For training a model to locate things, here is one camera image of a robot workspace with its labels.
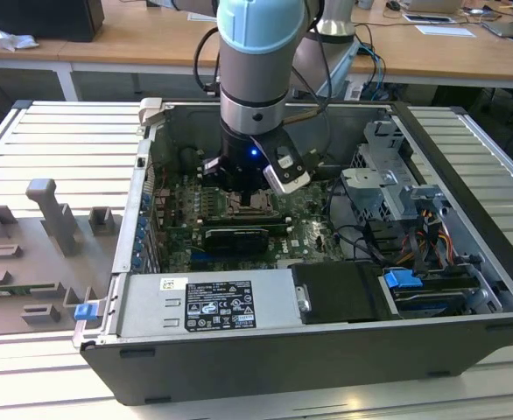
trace barcode sticker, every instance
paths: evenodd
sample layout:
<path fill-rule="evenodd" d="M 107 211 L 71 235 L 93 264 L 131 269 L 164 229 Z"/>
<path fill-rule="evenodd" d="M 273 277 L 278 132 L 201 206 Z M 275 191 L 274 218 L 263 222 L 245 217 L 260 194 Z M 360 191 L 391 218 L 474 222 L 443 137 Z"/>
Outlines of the barcode sticker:
<path fill-rule="evenodd" d="M 161 291 L 183 291 L 186 289 L 188 277 L 161 277 L 159 289 Z"/>

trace capacitor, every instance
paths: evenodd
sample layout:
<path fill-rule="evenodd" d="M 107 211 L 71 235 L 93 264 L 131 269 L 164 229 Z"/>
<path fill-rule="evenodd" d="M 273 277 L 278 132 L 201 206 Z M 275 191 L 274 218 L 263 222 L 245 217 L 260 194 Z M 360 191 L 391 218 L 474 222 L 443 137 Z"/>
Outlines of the capacitor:
<path fill-rule="evenodd" d="M 323 238 L 321 236 L 317 236 L 317 239 L 315 239 L 315 246 L 319 252 L 323 250 Z"/>

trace side panel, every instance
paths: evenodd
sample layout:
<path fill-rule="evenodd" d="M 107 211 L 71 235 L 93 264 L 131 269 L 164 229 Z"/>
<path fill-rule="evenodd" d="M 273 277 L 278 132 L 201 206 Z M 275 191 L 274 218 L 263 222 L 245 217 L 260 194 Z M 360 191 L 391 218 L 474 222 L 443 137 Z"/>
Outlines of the side panel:
<path fill-rule="evenodd" d="M 82 348 L 81 355 L 120 403 L 141 405 L 460 375 L 496 349 L 511 344 L 513 321 L 473 321 L 313 335 L 90 346 Z"/>

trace laptop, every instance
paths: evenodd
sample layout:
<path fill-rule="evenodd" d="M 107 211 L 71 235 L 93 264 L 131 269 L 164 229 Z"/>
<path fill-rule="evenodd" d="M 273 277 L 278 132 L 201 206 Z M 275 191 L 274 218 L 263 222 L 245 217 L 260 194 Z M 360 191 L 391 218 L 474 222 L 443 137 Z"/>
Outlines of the laptop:
<path fill-rule="evenodd" d="M 463 4 L 463 0 L 401 0 L 401 5 L 408 11 L 430 13 L 455 13 Z"/>
<path fill-rule="evenodd" d="M 504 22 L 482 22 L 482 26 L 494 33 L 498 37 L 510 38 L 513 37 L 513 24 Z"/>

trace motherboard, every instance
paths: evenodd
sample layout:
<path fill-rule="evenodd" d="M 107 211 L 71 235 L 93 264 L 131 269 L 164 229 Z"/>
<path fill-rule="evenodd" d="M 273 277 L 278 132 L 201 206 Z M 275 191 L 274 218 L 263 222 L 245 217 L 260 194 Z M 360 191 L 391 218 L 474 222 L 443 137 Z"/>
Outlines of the motherboard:
<path fill-rule="evenodd" d="M 155 191 L 164 272 L 262 270 L 344 259 L 326 217 L 328 181 L 277 196 L 237 192 L 169 176 Z"/>

